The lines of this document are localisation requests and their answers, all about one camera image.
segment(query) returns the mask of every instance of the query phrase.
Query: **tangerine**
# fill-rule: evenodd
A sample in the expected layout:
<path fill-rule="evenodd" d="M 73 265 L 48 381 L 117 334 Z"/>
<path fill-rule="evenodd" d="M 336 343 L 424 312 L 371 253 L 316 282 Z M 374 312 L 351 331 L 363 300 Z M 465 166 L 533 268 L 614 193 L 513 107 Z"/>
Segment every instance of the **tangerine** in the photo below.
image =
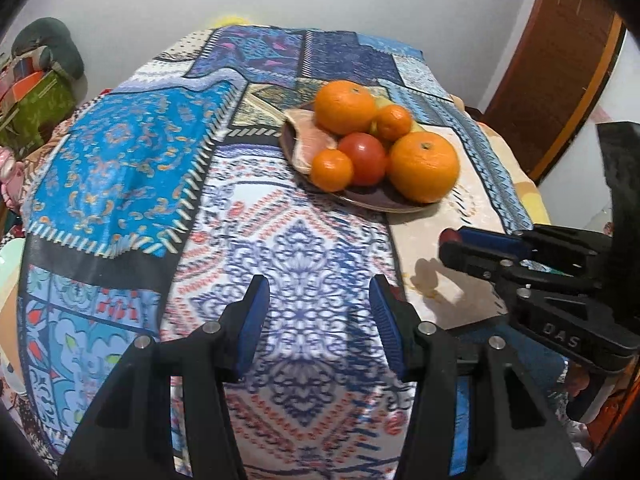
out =
<path fill-rule="evenodd" d="M 386 151 L 374 136 L 360 132 L 349 134 L 338 142 L 338 150 L 353 163 L 353 185 L 375 186 L 385 177 Z"/>
<path fill-rule="evenodd" d="M 377 112 L 376 101 L 364 86 L 343 80 L 320 89 L 314 110 L 316 124 L 340 136 L 368 131 Z"/>
<path fill-rule="evenodd" d="M 437 202 L 456 185 L 460 160 L 455 148 L 433 132 L 411 132 L 389 152 L 386 176 L 407 199 Z"/>
<path fill-rule="evenodd" d="M 395 142 L 405 136 L 414 126 L 414 118 L 409 110 L 400 105 L 389 105 L 380 108 L 374 118 L 376 134 L 380 139 Z"/>
<path fill-rule="evenodd" d="M 343 152 L 322 150 L 311 161 L 309 179 L 322 191 L 342 191 L 353 179 L 353 163 Z"/>

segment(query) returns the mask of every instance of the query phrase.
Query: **clutter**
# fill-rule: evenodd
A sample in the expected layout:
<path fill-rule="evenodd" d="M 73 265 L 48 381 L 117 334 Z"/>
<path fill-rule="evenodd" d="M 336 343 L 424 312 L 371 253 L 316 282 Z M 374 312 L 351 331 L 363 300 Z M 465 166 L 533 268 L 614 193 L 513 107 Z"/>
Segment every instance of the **clutter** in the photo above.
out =
<path fill-rule="evenodd" d="M 22 94 L 20 88 L 25 90 L 34 82 L 28 79 L 26 83 L 18 82 L 18 95 L 13 90 L 14 84 L 13 93 L 7 92 L 0 103 L 4 115 L 0 123 L 0 145 L 14 150 L 18 158 L 47 142 L 53 128 L 69 117 L 76 106 L 68 83 L 53 70 Z"/>
<path fill-rule="evenodd" d="M 11 89 L 15 82 L 35 72 L 32 57 L 14 59 L 8 63 L 7 69 L 0 75 L 0 99 Z"/>
<path fill-rule="evenodd" d="M 24 164 L 15 160 L 12 150 L 0 148 L 0 190 L 6 206 L 15 212 L 20 209 L 23 180 Z"/>
<path fill-rule="evenodd" d="M 14 57 L 20 57 L 39 48 L 42 49 L 38 65 L 42 69 L 50 68 L 68 81 L 82 77 L 82 57 L 71 40 L 69 29 L 60 20 L 39 18 L 27 25 L 15 38 L 11 53 Z"/>
<path fill-rule="evenodd" d="M 9 88 L 0 102 L 0 110 L 2 111 L 2 114 L 7 115 L 11 108 L 13 108 L 20 99 L 27 95 L 43 76 L 44 72 L 34 72 L 23 79 L 17 80 L 11 88 Z"/>

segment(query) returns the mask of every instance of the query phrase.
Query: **white wall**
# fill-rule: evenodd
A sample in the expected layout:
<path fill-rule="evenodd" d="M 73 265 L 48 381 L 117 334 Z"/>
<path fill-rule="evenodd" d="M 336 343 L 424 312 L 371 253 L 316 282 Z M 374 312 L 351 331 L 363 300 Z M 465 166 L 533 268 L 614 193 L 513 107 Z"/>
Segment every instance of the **white wall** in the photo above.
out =
<path fill-rule="evenodd" d="M 529 21 L 529 16 L 531 15 L 531 10 L 533 9 L 535 1 L 536 0 L 522 0 L 511 35 L 509 36 L 507 44 L 502 51 L 502 55 L 500 56 L 495 72 L 489 81 L 489 85 L 480 99 L 478 109 L 482 113 L 484 113 L 488 108 L 491 99 L 494 98 L 494 94 L 497 91 L 498 86 L 500 86 L 500 82 L 502 81 L 505 72 L 507 72 L 511 59 L 513 58 L 513 54 L 515 54 L 518 44 L 520 43 L 522 33 Z"/>
<path fill-rule="evenodd" d="M 182 36 L 224 14 L 284 27 L 356 30 L 424 50 L 447 91 L 477 107 L 523 0 L 28 0 L 4 46 L 29 22 L 65 22 L 84 58 L 86 98 L 116 86 Z"/>
<path fill-rule="evenodd" d="M 580 229 L 593 226 L 592 219 L 609 206 L 595 121 L 610 120 L 640 123 L 640 48 L 630 33 L 594 114 L 540 183 L 540 194 L 553 224 Z"/>

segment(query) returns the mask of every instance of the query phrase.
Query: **patchwork fabric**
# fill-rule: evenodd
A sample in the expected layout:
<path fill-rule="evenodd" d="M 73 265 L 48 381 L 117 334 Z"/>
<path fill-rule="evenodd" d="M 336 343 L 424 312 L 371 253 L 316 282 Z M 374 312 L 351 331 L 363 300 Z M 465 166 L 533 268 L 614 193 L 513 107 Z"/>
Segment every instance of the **patchwork fabric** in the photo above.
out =
<path fill-rule="evenodd" d="M 16 423 L 28 443 L 33 447 L 43 462 L 54 472 L 58 471 L 58 461 L 53 453 L 48 439 L 44 436 L 42 424 L 34 416 L 29 399 L 16 394 L 9 386 L 0 368 L 0 398 L 9 413 L 9 416 Z"/>
<path fill-rule="evenodd" d="M 386 54 L 398 54 L 398 56 L 410 56 L 416 59 L 424 60 L 422 51 L 412 46 L 402 43 L 401 41 L 390 40 L 389 38 L 380 38 L 379 36 L 368 36 L 367 34 L 358 34 L 358 43 L 367 45 L 385 52 Z"/>
<path fill-rule="evenodd" d="M 402 84 L 391 54 L 358 43 L 354 32 L 308 31 L 302 75 L 331 81 L 348 79 L 371 86 L 379 78 Z"/>
<path fill-rule="evenodd" d="M 383 215 L 334 203 L 279 148 L 218 147 L 161 337 L 217 319 L 254 274 L 269 280 L 254 365 L 226 386 L 250 474 L 373 477 L 398 460 L 414 387 L 388 370 L 370 315 L 379 273 L 394 280 Z"/>
<path fill-rule="evenodd" d="M 429 102 L 425 101 L 420 92 L 409 90 L 384 79 L 380 79 L 380 84 L 388 91 L 389 99 L 410 110 L 418 123 L 444 126 L 442 118 Z"/>
<path fill-rule="evenodd" d="M 158 304 L 156 292 L 87 285 L 30 266 L 18 298 L 20 362 L 57 453 L 127 346 L 141 333 L 158 336 Z"/>
<path fill-rule="evenodd" d="M 186 77 L 235 68 L 249 81 L 292 87 L 302 33 L 271 27 L 223 27 L 211 35 Z"/>
<path fill-rule="evenodd" d="M 401 237 L 405 224 L 392 220 L 402 242 L 396 240 L 394 259 L 384 215 L 318 192 L 287 165 L 277 136 L 282 111 L 311 100 L 325 82 L 365 84 L 409 108 L 419 123 L 448 126 L 443 135 L 456 141 L 464 159 L 469 178 L 440 204 L 450 215 L 424 218 L 415 236 L 436 237 L 439 222 L 451 227 L 451 218 L 482 227 L 491 217 L 498 230 L 500 223 L 507 231 L 527 228 L 529 218 L 486 137 L 421 59 L 404 44 L 351 32 L 208 30 L 151 60 L 65 126 L 58 154 L 42 164 L 40 185 L 30 188 L 32 235 L 74 249 L 86 239 L 81 249 L 90 254 L 113 256 L 128 247 L 166 257 L 122 256 L 144 258 L 146 267 L 132 266 L 127 286 L 110 282 L 112 288 L 30 267 L 19 308 L 21 359 L 34 419 L 56 460 L 118 355 L 136 334 L 157 333 L 163 309 L 161 338 L 185 336 L 217 319 L 261 273 L 270 282 L 271 309 L 255 362 L 242 384 L 226 388 L 248 476 L 393 475 L 414 386 L 398 383 L 388 370 L 367 301 L 369 279 L 383 273 L 395 282 L 399 263 L 409 262 L 398 279 L 420 315 L 433 306 L 430 298 L 442 302 L 440 322 L 447 320 L 443 312 L 460 317 L 458 298 L 448 295 L 453 303 L 446 303 L 431 294 L 447 278 L 419 272 L 417 262 L 433 262 L 420 261 L 425 254 L 415 237 Z M 185 238 L 178 262 L 165 251 L 181 248 Z M 408 246 L 419 254 L 407 258 Z M 92 258 L 92 283 L 120 279 L 113 272 L 118 260 L 80 256 Z M 147 283 L 150 274 L 173 275 L 173 282 L 166 280 L 162 294 L 130 285 Z M 465 301 L 477 303 L 473 294 Z M 458 393 L 452 473 L 465 468 L 468 441 L 465 392 Z M 172 397 L 172 441 L 183 458 L 176 464 L 188 472 L 179 381 Z"/>
<path fill-rule="evenodd" d="M 80 119 L 33 197 L 27 231 L 98 256 L 177 252 L 206 170 L 209 127 L 233 98 L 220 83 L 109 94 Z"/>
<path fill-rule="evenodd" d="M 98 95 L 94 99 L 85 102 L 65 121 L 62 121 L 58 126 L 53 129 L 49 142 L 39 147 L 34 152 L 30 153 L 23 160 L 24 163 L 24 181 L 22 183 L 22 196 L 23 206 L 20 210 L 22 216 L 22 222 L 25 225 L 30 224 L 31 217 L 31 205 L 33 203 L 33 193 L 38 188 L 42 178 L 47 173 L 50 167 L 50 162 L 53 157 L 52 154 L 58 152 L 62 147 L 61 142 L 65 140 L 66 134 L 69 129 L 78 122 L 78 119 L 82 117 L 87 111 L 89 111 L 100 99 L 103 98 L 103 94 Z"/>
<path fill-rule="evenodd" d="M 451 95 L 438 83 L 429 67 L 422 60 L 398 55 L 394 55 L 394 60 L 405 86 L 418 92 L 452 101 Z"/>

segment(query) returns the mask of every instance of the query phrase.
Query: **fruit plate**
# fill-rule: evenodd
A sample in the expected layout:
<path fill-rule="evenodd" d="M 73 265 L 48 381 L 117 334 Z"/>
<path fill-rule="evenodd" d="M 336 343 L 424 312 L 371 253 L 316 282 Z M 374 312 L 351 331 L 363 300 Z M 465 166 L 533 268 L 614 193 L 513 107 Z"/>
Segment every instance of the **fruit plate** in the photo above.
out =
<path fill-rule="evenodd" d="M 302 105 L 300 108 L 303 110 L 313 110 L 314 104 L 307 103 Z M 291 165 L 293 160 L 293 148 L 295 145 L 296 129 L 289 121 L 285 121 L 280 134 L 280 147 L 282 148 L 285 158 Z M 387 179 L 383 180 L 377 186 L 350 186 L 344 191 L 327 194 L 334 196 L 341 202 L 384 213 L 415 213 L 430 206 L 430 204 L 418 204 L 405 199 L 396 191 L 396 188 L 394 188 Z"/>

